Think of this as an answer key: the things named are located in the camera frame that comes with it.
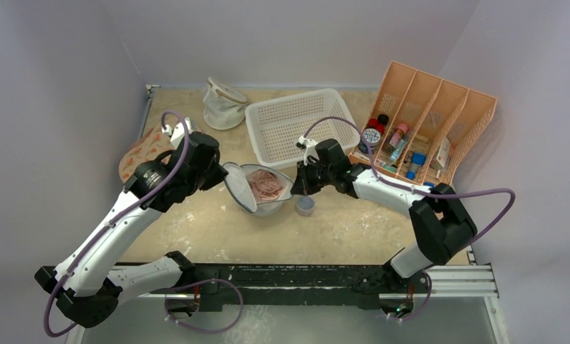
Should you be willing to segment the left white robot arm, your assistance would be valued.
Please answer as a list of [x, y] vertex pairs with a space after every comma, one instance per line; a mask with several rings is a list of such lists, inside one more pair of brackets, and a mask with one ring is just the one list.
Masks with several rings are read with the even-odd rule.
[[140, 234], [173, 205], [213, 188], [228, 174], [212, 136], [192, 132], [171, 140], [176, 149], [136, 167], [103, 224], [74, 253], [56, 267], [43, 266], [35, 273], [51, 295], [49, 304], [75, 325], [92, 328], [135, 297], [171, 288], [185, 293], [197, 281], [194, 263], [178, 251], [121, 272], [113, 269]]

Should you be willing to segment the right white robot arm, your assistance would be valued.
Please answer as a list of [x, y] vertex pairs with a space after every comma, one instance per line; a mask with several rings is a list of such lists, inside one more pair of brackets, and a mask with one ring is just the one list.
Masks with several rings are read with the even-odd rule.
[[411, 221], [414, 243], [384, 265], [383, 281], [389, 290], [399, 292], [414, 274], [446, 264], [478, 233], [464, 205], [445, 183], [435, 187], [403, 183], [365, 163], [351, 163], [335, 139], [316, 142], [300, 137], [296, 146], [304, 154], [296, 164], [293, 195], [309, 196], [332, 186], [340, 194], [385, 206]]

